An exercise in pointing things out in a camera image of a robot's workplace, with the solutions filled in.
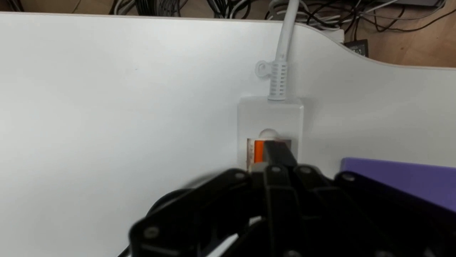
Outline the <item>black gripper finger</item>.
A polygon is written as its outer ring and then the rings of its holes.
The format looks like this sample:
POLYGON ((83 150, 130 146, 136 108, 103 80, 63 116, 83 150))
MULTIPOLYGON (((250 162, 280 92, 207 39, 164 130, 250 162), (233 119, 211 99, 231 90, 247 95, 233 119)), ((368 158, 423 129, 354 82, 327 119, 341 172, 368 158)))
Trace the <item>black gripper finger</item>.
POLYGON ((287 169, 298 166, 291 149, 282 142, 267 142, 265 156, 268 163, 277 163, 287 169))

